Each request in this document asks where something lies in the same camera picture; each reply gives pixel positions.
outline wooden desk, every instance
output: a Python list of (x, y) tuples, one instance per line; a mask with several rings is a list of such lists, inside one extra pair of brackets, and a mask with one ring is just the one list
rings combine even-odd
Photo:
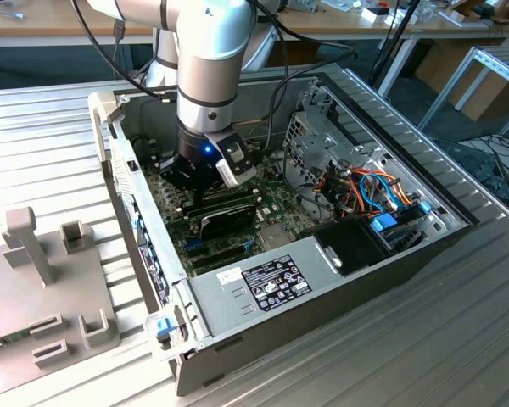
[[(17, 0), (18, 10), (25, 14), (24, 20), (0, 16), (0, 47), (45, 46), (45, 45), (87, 45), (81, 27), (68, 0)], [(81, 11), (89, 27), (102, 44), (113, 43), (113, 19), (92, 10), (80, 1)], [(291, 30), (326, 40), (366, 40), (383, 39), (389, 27), (382, 24), (371, 25), (361, 19), (358, 11), (343, 13), (324, 4), (319, 4), (315, 13), (285, 10), (279, 19)], [(383, 97), (389, 92), (394, 80), (404, 66), (417, 40), (421, 38), (486, 38), (501, 36), (509, 45), (509, 27), (463, 29), (442, 17), (435, 17), (427, 23), (412, 25), (403, 35), (403, 44), (394, 58), (390, 70), (379, 88)], [(126, 37), (122, 43), (149, 43), (152, 29), (134, 23), (126, 24)]]

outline black cable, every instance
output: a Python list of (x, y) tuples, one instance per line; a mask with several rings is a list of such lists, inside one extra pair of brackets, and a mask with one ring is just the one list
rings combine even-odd
[(70, 0), (71, 7), (74, 9), (74, 13), (76, 14), (77, 21), (79, 21), (79, 24), (81, 25), (81, 28), (85, 32), (85, 35), (91, 42), (91, 44), (96, 49), (97, 53), (103, 58), (105, 62), (108, 63), (108, 65), (115, 71), (117, 74), (122, 76), (128, 83), (133, 85), (137, 90), (147, 93), (149, 96), (157, 99), (167, 98), (165, 94), (159, 95), (158, 93), (154, 93), (149, 91), (147, 87), (140, 85), (136, 81), (134, 81), (128, 73), (126, 73), (119, 65), (117, 65), (113, 60), (109, 57), (107, 53), (102, 49), (102, 46), (98, 44), (98, 41), (96, 41), (96, 38), (94, 38), (94, 35), (92, 34), (91, 30), (88, 28), (87, 22), (83, 18), (83, 15), (81, 14), (81, 11), (79, 9), (79, 5), (77, 4), (77, 0)]
[(415, 13), (415, 9), (417, 8), (418, 4), (420, 3), (420, 0), (411, 0), (409, 3), (409, 8), (407, 9), (406, 15), (404, 16), (403, 20), (400, 22), (400, 26), (398, 27), (398, 30), (396, 30), (396, 33), (394, 34), (394, 37), (392, 38), (392, 42), (390, 43), (389, 49), (385, 51), (385, 54), (383, 56), (383, 60), (379, 61), (379, 63), (375, 66), (373, 69), (373, 73), (369, 78), (368, 84), (371, 87), (375, 86), (375, 83), (377, 82), (378, 77), (381, 75), (381, 72), (383, 72), (384, 65), (387, 64), (387, 62), (390, 59), (390, 56), (392, 55), (392, 52), (394, 51), (394, 48), (396, 45), (398, 45), (398, 42), (400, 41), (401, 35), (403, 34), (404, 30), (407, 27), (407, 24), (409, 23), (409, 20), (413, 13)]
[(392, 17), (392, 23), (390, 24), (389, 32), (387, 32), (387, 36), (384, 38), (383, 45), (381, 46), (381, 49), (379, 49), (379, 53), (377, 54), (377, 57), (373, 61), (372, 68), (370, 69), (370, 75), (368, 78), (371, 78), (373, 75), (373, 69), (375, 68), (375, 65), (381, 58), (381, 54), (383, 53), (384, 48), (387, 46), (387, 42), (390, 38), (390, 34), (392, 34), (392, 29), (394, 28), (394, 22), (396, 21), (396, 15), (398, 14), (398, 8), (400, 7), (400, 1), (396, 2), (396, 7), (394, 9), (394, 16)]
[(266, 145), (264, 146), (264, 149), (267, 149), (271, 142), (271, 132), (273, 130), (273, 106), (275, 105), (275, 100), (277, 97), (277, 93), (279, 92), (279, 89), (281, 89), (283, 86), (285, 86), (292, 79), (297, 78), (298, 76), (301, 76), (301, 75), (309, 72), (310, 70), (316, 70), (316, 69), (321, 68), (325, 65), (337, 63), (338, 61), (340, 61), (342, 59), (346, 59), (350, 55), (355, 53), (355, 50), (352, 47), (349, 47), (348, 49), (349, 49), (348, 53), (339, 55), (334, 58), (327, 59), (325, 61), (317, 62), (316, 64), (310, 65), (307, 68), (303, 68), (302, 70), (296, 70), (294, 73), (290, 74), (289, 76), (287, 76), (286, 78), (284, 78), (282, 81), (280, 81), (277, 84), (277, 86), (273, 90), (273, 93), (271, 94), (270, 111), (268, 113), (268, 137), (266, 139)]
[[(115, 46), (113, 47), (113, 55), (111, 56), (111, 59), (113, 59), (113, 62), (117, 63), (117, 51), (119, 51), (119, 42), (115, 40)], [(115, 70), (112, 70), (114, 79), (117, 79), (117, 72)]]
[[(246, 0), (246, 1), (247, 1), (247, 3), (251, 4), (252, 6), (257, 8), (258, 10), (260, 10), (263, 13), (263, 15), (265, 15), (266, 18), (268, 20), (270, 20), (271, 25), (273, 25), (273, 28), (275, 28), (275, 31), (277, 33), (277, 36), (279, 37), (279, 42), (280, 42), (280, 45), (281, 45), (282, 64), (283, 64), (283, 67), (284, 67), (283, 76), (284, 76), (284, 78), (286, 78), (288, 76), (288, 70), (289, 70), (287, 42), (285, 41), (285, 37), (283, 36), (281, 30), (279, 29), (279, 24), (280, 24), (279, 20), (263, 4), (260, 4), (258, 2), (258, 0)], [(286, 92), (287, 92), (287, 88), (284, 87), (282, 92), (281, 92), (281, 95), (279, 96), (279, 100), (277, 101), (277, 103), (276, 103), (276, 105), (275, 105), (275, 107), (273, 109), (273, 113), (275, 113), (279, 109), (279, 107), (281, 106), (281, 102), (284, 99)], [(266, 121), (266, 120), (268, 120), (269, 117), (270, 117), (270, 115), (268, 115), (268, 114), (266, 116), (262, 116), (260, 118), (260, 121)]]

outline power cable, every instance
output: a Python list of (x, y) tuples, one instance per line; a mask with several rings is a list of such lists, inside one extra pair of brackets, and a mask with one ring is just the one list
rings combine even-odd
[(77, 0), (70, 0), (71, 7), (74, 9), (74, 13), (76, 14), (77, 21), (79, 21), (79, 24), (81, 25), (81, 28), (85, 32), (85, 35), (91, 42), (91, 44), (96, 49), (97, 53), (103, 58), (103, 60), (111, 67), (113, 71), (115, 71), (117, 74), (119, 74), (123, 79), (125, 79), (128, 83), (130, 83), (132, 86), (134, 86), (137, 90), (148, 94), (149, 96), (157, 99), (164, 99), (167, 98), (165, 94), (158, 94), (151, 92), (147, 87), (137, 83), (134, 81), (127, 72), (125, 72), (119, 65), (117, 65), (113, 59), (103, 50), (102, 46), (96, 41), (96, 38), (92, 34), (90, 28), (87, 25), (87, 22), (83, 18), (83, 14), (81, 13), (79, 9), (79, 4), (77, 3)]

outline blue cable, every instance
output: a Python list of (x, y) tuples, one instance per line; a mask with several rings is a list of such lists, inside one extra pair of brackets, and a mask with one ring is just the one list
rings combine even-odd
[(372, 200), (370, 200), (367, 196), (366, 196), (366, 192), (364, 191), (364, 181), (366, 180), (366, 178), (368, 176), (372, 176), (373, 178), (377, 178), (384, 186), (384, 189), (387, 190), (387, 193), (389, 194), (390, 196), (390, 199), (392, 199), (392, 202), (394, 202), (394, 204), (399, 208), (401, 206), (403, 206), (400, 202), (397, 202), (396, 201), (396, 197), (394, 196), (394, 194), (390, 191), (390, 187), (389, 187), (389, 184), (384, 180), (384, 178), (382, 178), (380, 175), (378, 174), (365, 174), (361, 179), (360, 179), (360, 190), (361, 190), (361, 193), (362, 193), (362, 197), (364, 198), (364, 200), (366, 202), (368, 202), (369, 204), (375, 206), (376, 208), (379, 208), (379, 210), (381, 211), (382, 214), (384, 214), (384, 209), (381, 205), (379, 205), (378, 203), (374, 203)]

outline floor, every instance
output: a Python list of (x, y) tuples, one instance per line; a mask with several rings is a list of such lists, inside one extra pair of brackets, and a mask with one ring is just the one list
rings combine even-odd
[[(343, 66), (366, 79), (378, 53), (377, 44), (376, 41), (352, 43), (359, 58), (347, 60)], [(107, 51), (111, 52), (111, 47), (107, 47)], [(331, 53), (332, 49), (322, 48), (319, 57)], [(119, 61), (132, 70), (150, 57), (150, 46), (121, 47)], [(91, 47), (0, 48), (0, 89), (110, 79), (113, 79), (111, 70)], [(415, 77), (399, 77), (389, 94), (391, 103), (413, 123), (420, 121), (436, 97), (432, 89)], [(497, 120), (473, 122), (447, 104), (426, 132), (432, 137), (460, 141), (479, 136), (483, 130), (497, 133), (507, 120), (509, 114)]]

